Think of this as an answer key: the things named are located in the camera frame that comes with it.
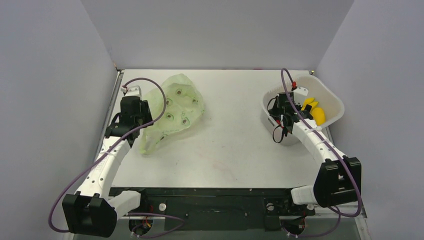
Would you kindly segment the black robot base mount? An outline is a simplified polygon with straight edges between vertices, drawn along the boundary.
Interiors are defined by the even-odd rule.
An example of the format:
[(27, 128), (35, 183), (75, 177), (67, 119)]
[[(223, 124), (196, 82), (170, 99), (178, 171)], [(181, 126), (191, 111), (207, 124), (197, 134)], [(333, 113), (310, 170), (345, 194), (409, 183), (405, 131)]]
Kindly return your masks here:
[(171, 237), (188, 231), (266, 232), (286, 228), (301, 234), (313, 206), (297, 205), (288, 188), (112, 187), (109, 197), (124, 191), (141, 194), (134, 216), (124, 216), (130, 236)]

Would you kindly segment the green plastic bag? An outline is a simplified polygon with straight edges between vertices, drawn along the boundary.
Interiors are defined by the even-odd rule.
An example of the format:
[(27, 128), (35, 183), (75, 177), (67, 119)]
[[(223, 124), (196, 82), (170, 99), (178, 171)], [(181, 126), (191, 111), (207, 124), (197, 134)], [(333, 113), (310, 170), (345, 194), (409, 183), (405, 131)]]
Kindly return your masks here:
[(156, 118), (163, 110), (162, 117), (152, 126), (142, 131), (140, 153), (151, 155), (161, 146), (165, 139), (182, 132), (197, 123), (205, 112), (205, 101), (195, 84), (185, 74), (180, 73), (168, 77), (161, 88), (162, 93), (155, 88), (146, 93), (143, 98), (148, 101), (152, 117)]

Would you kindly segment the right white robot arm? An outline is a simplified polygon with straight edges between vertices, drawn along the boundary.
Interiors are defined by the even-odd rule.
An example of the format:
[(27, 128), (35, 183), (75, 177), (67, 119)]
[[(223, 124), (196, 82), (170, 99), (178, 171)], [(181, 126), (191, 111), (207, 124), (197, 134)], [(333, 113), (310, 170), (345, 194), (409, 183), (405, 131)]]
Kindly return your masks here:
[(302, 205), (332, 208), (359, 202), (361, 199), (362, 165), (356, 157), (348, 157), (323, 134), (309, 114), (300, 110), (299, 118), (286, 94), (269, 91), (262, 98), (260, 120), (274, 143), (289, 147), (301, 144), (312, 158), (314, 183), (288, 188), (282, 199), (283, 209), (296, 213)]

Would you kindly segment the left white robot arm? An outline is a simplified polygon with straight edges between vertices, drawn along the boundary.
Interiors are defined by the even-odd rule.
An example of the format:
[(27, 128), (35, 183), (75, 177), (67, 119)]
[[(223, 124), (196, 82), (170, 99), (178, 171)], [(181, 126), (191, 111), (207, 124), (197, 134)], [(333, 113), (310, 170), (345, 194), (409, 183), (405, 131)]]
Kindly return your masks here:
[(136, 190), (124, 190), (113, 197), (109, 193), (140, 129), (151, 126), (152, 121), (148, 101), (142, 100), (140, 95), (121, 99), (120, 112), (105, 130), (95, 165), (89, 168), (76, 192), (66, 194), (62, 200), (70, 233), (108, 238), (121, 217), (130, 211), (143, 215), (149, 210), (148, 199)]

